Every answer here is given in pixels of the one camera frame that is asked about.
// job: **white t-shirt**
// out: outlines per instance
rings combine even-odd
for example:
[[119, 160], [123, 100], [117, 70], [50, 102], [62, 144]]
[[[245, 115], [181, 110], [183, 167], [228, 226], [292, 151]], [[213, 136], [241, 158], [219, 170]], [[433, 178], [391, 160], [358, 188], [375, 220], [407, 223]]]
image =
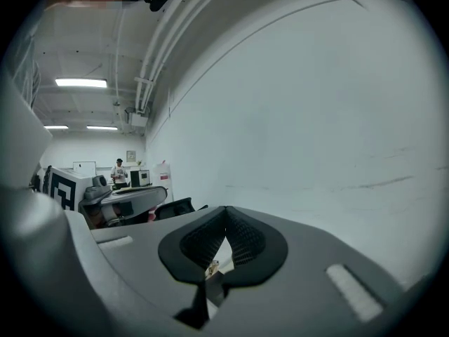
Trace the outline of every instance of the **white t-shirt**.
[[111, 175], [120, 176], [119, 178], [115, 179], [115, 183], [126, 183], [125, 173], [125, 168], [123, 166], [118, 167], [116, 165], [111, 170]]

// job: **fluorescent light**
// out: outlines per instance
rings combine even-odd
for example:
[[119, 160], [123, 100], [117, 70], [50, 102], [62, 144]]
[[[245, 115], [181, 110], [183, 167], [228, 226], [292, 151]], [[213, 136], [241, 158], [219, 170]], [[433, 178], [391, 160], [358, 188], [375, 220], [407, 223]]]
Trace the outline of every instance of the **fluorescent light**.
[[106, 80], [103, 79], [56, 79], [58, 86], [85, 86], [107, 88]]
[[67, 128], [69, 128], [68, 126], [65, 125], [53, 125], [53, 126], [44, 126], [45, 128], [47, 128], [48, 130], [65, 130]]
[[117, 127], [107, 127], [107, 126], [87, 126], [90, 130], [118, 130]]

